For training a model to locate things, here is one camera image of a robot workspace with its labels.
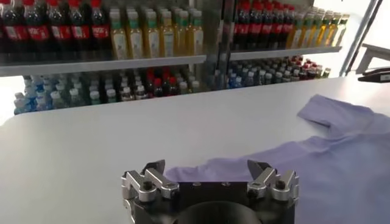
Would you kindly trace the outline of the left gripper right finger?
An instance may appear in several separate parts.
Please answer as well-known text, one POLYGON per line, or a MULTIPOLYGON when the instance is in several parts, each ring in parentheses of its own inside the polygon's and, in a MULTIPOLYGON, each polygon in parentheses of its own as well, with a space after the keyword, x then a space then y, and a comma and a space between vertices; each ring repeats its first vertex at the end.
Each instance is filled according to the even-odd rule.
POLYGON ((299 176, 296 171, 278 173, 268 163, 248 160, 247 166, 253 178, 247 183, 249 198, 259 200, 270 195, 276 201, 297 201, 299 198, 299 176))

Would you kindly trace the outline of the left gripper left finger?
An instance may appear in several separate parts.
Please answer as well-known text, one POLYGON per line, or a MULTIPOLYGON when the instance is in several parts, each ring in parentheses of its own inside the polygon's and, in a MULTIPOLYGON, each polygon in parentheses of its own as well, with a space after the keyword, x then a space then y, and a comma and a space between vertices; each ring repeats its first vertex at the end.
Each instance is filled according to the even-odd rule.
POLYGON ((167 179, 163 173, 165 160, 147 163, 139 173, 125 171, 121 176, 122 197, 125 200, 137 198, 142 203, 153 202, 160 194, 165 199, 173 199, 179 194, 179 183, 167 179))

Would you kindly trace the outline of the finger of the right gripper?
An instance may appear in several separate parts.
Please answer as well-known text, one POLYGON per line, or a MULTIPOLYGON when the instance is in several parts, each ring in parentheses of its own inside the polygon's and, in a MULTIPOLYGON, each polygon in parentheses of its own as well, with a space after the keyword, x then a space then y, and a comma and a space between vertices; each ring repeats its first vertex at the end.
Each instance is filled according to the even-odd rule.
POLYGON ((372 83, 389 83, 390 75, 389 74, 374 74, 366 75, 358 78, 360 82, 372 82, 372 83))
POLYGON ((379 68, 379 69, 374 69, 372 71, 364 72, 363 75, 374 75, 374 74, 379 74, 379 73, 389 72, 389 71, 390 71, 390 67, 379 68))

